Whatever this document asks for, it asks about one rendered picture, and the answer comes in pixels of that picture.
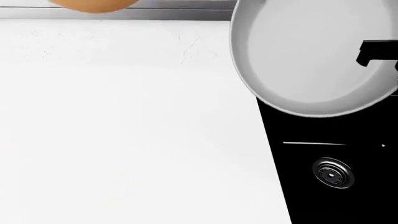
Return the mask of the white frying pan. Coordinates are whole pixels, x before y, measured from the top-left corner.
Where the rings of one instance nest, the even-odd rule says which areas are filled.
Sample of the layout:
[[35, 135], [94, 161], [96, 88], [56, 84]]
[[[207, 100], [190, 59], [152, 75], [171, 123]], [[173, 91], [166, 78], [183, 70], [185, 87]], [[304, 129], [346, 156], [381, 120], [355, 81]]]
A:
[[229, 40], [246, 87], [288, 114], [347, 115], [398, 90], [396, 60], [356, 62], [364, 40], [398, 40], [398, 0], [237, 0]]

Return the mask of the silver cooktop control knob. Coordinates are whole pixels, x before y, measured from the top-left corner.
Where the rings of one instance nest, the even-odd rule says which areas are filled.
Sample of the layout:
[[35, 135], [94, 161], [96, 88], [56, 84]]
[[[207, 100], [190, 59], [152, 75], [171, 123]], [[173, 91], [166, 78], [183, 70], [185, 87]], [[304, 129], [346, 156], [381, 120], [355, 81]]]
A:
[[312, 172], [320, 182], [336, 189], [350, 188], [355, 182], [351, 168], [334, 158], [319, 158], [313, 163]]

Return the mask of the orange round object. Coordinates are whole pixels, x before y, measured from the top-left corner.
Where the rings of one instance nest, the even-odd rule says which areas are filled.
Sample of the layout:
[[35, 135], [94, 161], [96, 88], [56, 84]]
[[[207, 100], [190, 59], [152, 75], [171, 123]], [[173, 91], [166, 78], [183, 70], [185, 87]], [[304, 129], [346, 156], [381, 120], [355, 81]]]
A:
[[139, 0], [49, 0], [51, 3], [73, 11], [89, 13], [115, 12], [125, 9]]

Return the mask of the black glass cooktop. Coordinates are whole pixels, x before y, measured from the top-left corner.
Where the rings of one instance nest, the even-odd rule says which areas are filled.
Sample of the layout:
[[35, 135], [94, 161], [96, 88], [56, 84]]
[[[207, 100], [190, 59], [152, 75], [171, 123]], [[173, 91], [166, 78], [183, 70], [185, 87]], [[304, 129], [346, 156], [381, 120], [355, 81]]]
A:
[[[398, 91], [332, 118], [258, 106], [292, 224], [398, 224]], [[353, 186], [320, 182], [312, 165], [322, 157], [349, 166]]]

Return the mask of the steel backsplash rail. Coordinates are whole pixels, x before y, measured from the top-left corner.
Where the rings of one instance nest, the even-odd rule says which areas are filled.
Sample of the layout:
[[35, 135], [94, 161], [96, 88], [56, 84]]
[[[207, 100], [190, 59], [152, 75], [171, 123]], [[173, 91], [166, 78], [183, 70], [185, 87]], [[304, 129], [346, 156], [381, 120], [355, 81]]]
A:
[[0, 19], [229, 21], [237, 0], [139, 0], [116, 12], [72, 11], [50, 0], [0, 0]]

